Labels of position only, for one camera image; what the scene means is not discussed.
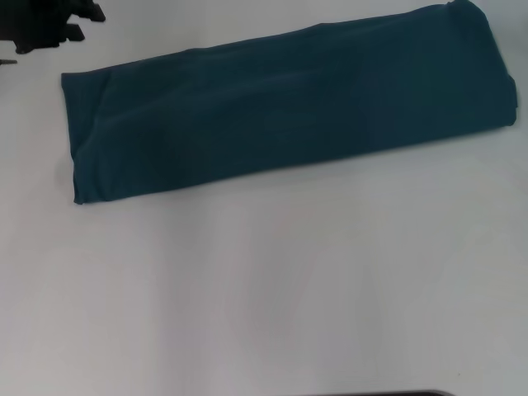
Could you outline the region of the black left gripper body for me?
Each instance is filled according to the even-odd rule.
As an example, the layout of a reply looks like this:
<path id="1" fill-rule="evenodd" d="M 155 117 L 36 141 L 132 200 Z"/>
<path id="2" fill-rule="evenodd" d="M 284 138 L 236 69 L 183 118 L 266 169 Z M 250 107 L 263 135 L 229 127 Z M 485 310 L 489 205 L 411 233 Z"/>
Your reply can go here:
<path id="1" fill-rule="evenodd" d="M 71 15 L 70 1 L 1 0 L 1 41 L 13 42 L 17 54 L 57 48 Z"/>

